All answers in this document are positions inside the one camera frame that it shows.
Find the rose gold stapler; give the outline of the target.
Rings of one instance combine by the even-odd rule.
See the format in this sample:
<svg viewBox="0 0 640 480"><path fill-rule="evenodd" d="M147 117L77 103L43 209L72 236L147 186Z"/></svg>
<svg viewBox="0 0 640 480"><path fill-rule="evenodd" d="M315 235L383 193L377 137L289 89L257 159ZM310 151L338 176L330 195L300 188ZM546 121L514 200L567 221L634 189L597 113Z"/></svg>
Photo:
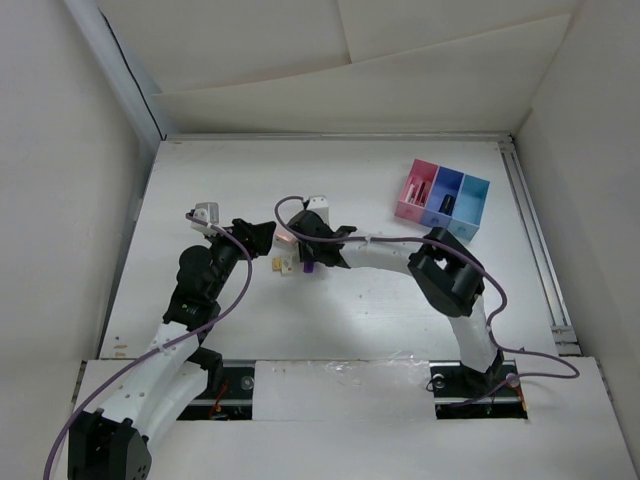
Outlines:
<svg viewBox="0 0 640 480"><path fill-rule="evenodd" d="M297 246L298 240L297 238L291 234L289 231L284 228L277 227L274 232L274 245L282 248L291 250Z"/></svg>

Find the white eraser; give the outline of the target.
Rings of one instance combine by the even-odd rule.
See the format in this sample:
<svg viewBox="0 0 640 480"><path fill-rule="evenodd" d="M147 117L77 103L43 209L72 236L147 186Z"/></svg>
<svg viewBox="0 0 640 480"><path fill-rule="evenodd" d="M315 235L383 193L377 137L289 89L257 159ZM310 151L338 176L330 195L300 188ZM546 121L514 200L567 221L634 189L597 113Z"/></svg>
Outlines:
<svg viewBox="0 0 640 480"><path fill-rule="evenodd" d="M282 275L292 275L295 272L295 261L291 254L283 254L280 257L280 262Z"/></svg>

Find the purple black highlighter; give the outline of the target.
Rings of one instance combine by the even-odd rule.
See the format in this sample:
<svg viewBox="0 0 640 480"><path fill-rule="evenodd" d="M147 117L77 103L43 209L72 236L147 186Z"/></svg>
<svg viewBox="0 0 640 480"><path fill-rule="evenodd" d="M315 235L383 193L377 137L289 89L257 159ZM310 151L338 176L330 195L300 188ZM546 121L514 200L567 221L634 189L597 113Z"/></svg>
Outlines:
<svg viewBox="0 0 640 480"><path fill-rule="evenodd" d="M312 274L315 270L316 262L312 260L305 260L303 262L303 272L305 274Z"/></svg>

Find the pink white pen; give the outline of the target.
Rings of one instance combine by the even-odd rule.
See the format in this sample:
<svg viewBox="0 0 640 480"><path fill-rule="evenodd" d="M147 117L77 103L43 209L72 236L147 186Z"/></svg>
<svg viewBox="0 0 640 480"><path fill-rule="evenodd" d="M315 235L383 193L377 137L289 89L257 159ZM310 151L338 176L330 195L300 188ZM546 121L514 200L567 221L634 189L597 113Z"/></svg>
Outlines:
<svg viewBox="0 0 640 480"><path fill-rule="evenodd" d="M416 196L417 196L417 192L420 188L421 182L417 182L417 183L411 183L408 188L407 191L405 192L405 196L404 196L404 202L408 203L408 204L415 204L416 203Z"/></svg>

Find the red pen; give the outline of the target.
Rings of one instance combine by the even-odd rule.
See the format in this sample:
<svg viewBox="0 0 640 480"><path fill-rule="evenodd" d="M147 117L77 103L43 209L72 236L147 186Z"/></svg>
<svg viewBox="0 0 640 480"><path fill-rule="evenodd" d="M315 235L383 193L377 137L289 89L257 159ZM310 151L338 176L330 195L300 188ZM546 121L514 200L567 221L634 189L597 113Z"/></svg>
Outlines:
<svg viewBox="0 0 640 480"><path fill-rule="evenodd" d="M429 183L428 182L422 182L420 185L420 188L417 192L417 196L416 196L416 204L419 206L423 206L425 203L425 199L426 199L426 195L428 193L429 190Z"/></svg>

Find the blue black highlighter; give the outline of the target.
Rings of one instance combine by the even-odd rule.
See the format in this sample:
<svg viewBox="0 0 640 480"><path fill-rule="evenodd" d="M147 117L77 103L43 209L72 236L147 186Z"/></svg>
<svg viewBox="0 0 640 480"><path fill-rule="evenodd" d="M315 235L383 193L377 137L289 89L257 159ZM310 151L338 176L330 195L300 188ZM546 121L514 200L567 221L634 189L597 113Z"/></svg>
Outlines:
<svg viewBox="0 0 640 480"><path fill-rule="evenodd" d="M451 194L445 195L439 207L439 212L445 215L450 215L453 211L455 200L456 198L453 195Z"/></svg>

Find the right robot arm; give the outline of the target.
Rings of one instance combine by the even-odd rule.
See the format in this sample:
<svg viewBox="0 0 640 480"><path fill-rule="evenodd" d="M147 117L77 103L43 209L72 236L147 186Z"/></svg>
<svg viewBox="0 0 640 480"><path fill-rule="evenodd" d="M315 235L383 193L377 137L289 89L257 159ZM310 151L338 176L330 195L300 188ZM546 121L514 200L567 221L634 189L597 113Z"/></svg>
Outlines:
<svg viewBox="0 0 640 480"><path fill-rule="evenodd" d="M287 228L298 239L304 263L412 277L428 304L449 320L460 351L462 395L477 397L497 384L504 356L490 339L483 277L473 267L477 259L448 230L434 228L422 245L375 242L352 226L334 231L310 210L297 213Z"/></svg>

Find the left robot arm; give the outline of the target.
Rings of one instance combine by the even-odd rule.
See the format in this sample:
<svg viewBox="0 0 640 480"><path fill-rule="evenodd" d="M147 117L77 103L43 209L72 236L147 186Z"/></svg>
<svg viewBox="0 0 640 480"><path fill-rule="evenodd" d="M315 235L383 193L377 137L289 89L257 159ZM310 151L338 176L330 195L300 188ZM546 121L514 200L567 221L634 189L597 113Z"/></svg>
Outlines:
<svg viewBox="0 0 640 480"><path fill-rule="evenodd" d="M276 224L192 222L208 243L181 253L176 287L148 350L111 378L116 389L98 408L75 414L68 430L70 479L148 478L154 451L189 403L222 388L222 357L202 344L229 313L218 297L233 269L270 252Z"/></svg>

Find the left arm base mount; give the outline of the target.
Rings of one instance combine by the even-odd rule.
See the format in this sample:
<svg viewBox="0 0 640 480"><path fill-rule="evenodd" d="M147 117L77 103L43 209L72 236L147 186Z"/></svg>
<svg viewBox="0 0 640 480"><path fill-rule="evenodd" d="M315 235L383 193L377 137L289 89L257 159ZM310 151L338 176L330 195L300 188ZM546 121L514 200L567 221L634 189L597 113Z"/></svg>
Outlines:
<svg viewBox="0 0 640 480"><path fill-rule="evenodd" d="M179 421L249 421L253 416L256 362L224 360L200 347L189 361L207 373L207 386L178 416Z"/></svg>

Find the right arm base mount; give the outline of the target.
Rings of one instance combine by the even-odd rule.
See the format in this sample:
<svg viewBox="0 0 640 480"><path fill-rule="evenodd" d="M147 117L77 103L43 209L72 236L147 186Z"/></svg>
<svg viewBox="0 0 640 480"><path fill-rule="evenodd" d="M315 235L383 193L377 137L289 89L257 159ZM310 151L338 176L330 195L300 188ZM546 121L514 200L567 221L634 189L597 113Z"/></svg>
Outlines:
<svg viewBox="0 0 640 480"><path fill-rule="evenodd" d="M460 361L431 362L425 389L433 394L438 420L527 419L520 387L497 386L518 373L512 360L493 366L487 374Z"/></svg>

